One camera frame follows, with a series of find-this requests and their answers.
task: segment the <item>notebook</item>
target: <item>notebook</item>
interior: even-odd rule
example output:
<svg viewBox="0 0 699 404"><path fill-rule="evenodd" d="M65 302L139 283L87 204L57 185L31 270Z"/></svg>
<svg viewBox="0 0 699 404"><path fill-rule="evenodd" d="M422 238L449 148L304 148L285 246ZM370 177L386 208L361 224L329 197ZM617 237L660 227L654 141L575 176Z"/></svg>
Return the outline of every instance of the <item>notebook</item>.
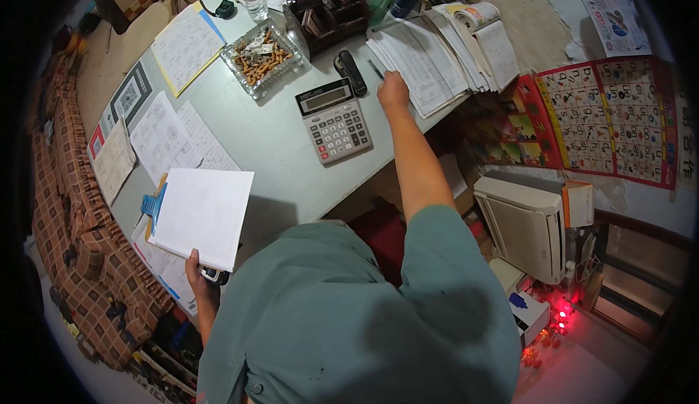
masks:
<svg viewBox="0 0 699 404"><path fill-rule="evenodd" d="M199 262L233 271L254 172L170 169L155 233L148 242Z"/></svg>

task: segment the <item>wooden desk organizer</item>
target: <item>wooden desk organizer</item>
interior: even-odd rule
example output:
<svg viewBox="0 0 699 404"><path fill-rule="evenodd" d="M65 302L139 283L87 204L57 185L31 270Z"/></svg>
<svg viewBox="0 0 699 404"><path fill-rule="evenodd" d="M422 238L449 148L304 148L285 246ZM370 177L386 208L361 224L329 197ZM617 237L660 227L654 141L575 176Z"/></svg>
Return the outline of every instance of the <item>wooden desk organizer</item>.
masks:
<svg viewBox="0 0 699 404"><path fill-rule="evenodd" d="M328 9L321 0L293 0L291 5L285 5L287 21L295 25L308 46L309 61L313 61L320 52L342 42L345 38L356 33L363 34L369 28L369 6L366 5L366 0L349 1L349 5L343 7L340 0L332 0L335 9ZM313 8L320 22L327 29L320 38L301 25L303 13L308 8Z"/></svg>

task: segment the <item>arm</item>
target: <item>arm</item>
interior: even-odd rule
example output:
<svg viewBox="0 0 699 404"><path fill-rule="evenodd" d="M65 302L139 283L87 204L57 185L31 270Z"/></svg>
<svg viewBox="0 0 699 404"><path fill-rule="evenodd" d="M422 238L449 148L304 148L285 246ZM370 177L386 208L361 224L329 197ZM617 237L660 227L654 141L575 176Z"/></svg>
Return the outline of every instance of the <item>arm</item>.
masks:
<svg viewBox="0 0 699 404"><path fill-rule="evenodd" d="M442 166L407 111L408 90L400 72L384 74L377 96L391 127L406 222L430 205L456 209Z"/></svg>
<svg viewBox="0 0 699 404"><path fill-rule="evenodd" d="M206 278L199 273L198 266L199 251L192 250L185 264L185 271L189 285L194 292L194 298L197 300L199 331L201 332L201 342L205 347L221 303L221 288L206 281Z"/></svg>

